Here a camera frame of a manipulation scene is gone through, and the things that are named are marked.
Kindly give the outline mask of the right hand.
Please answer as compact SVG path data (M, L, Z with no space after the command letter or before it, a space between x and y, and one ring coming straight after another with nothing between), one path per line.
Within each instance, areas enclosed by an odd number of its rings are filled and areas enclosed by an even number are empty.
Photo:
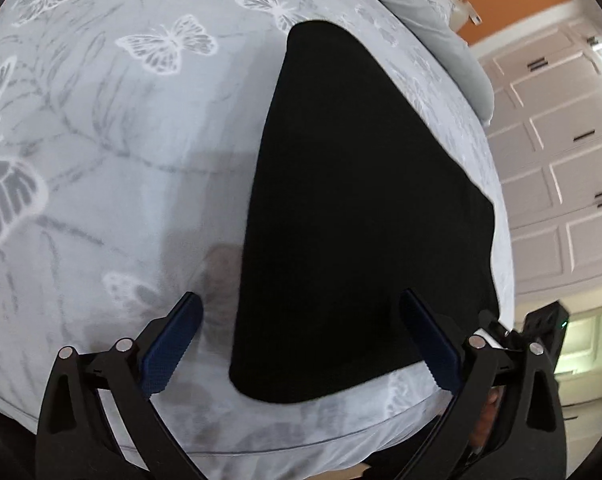
M479 418L476 420L468 440L473 452L481 451L490 437L503 391L502 387L493 387L487 393Z

